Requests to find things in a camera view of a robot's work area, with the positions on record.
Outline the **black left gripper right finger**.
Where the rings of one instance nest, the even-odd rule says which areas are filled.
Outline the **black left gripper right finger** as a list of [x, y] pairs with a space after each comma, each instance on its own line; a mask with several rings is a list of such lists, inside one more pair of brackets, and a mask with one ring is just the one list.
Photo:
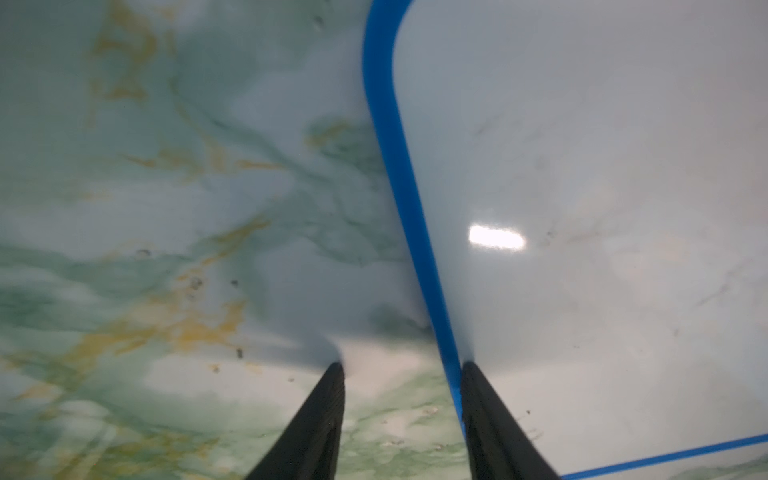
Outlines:
[[460, 393], [474, 479], [560, 479], [472, 361], [462, 367]]

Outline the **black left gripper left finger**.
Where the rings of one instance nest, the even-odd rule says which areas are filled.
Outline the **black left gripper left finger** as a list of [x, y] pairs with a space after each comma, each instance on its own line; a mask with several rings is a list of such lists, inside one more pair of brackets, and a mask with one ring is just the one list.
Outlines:
[[336, 474], [345, 407], [344, 369], [334, 362], [246, 480], [327, 480]]

